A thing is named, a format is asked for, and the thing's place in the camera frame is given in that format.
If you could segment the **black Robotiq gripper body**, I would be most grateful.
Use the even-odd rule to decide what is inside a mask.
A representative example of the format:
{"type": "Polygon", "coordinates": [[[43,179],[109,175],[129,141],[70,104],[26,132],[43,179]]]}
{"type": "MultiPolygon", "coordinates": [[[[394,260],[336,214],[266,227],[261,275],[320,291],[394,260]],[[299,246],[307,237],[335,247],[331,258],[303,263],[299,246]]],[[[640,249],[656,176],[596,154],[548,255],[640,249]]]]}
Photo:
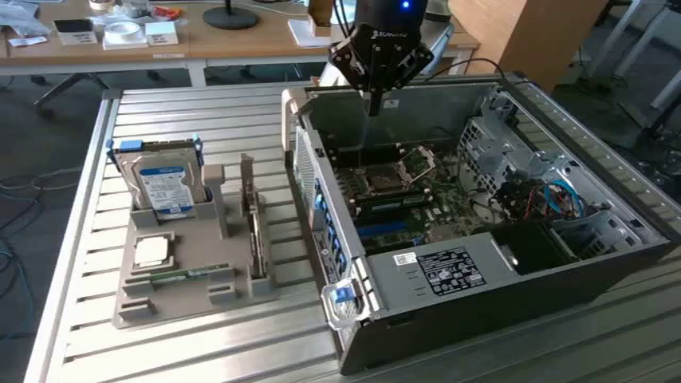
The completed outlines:
{"type": "Polygon", "coordinates": [[[376,91],[376,54],[394,45],[412,49],[422,41],[426,1],[360,1],[350,39],[368,67],[376,91]]]}

